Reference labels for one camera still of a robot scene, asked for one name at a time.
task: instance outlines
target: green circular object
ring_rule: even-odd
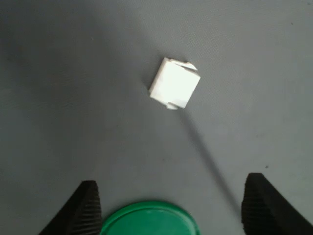
[[[126,206],[104,221],[100,235],[200,235],[183,209],[159,201]]]

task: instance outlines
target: green lid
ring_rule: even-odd
[[[193,218],[166,202],[131,204],[112,214],[100,235],[200,235]]]

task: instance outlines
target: ridged rubber pad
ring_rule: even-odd
[[[101,225],[98,186],[84,181],[40,235],[98,235]]]
[[[312,225],[261,173],[248,175],[242,202],[247,235],[312,235]]]

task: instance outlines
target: white cube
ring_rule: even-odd
[[[192,64],[164,58],[149,90],[150,97],[168,109],[185,108],[199,80]]]

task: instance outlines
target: green cap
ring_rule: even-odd
[[[100,235],[200,235],[183,209],[160,201],[134,203],[112,214]]]

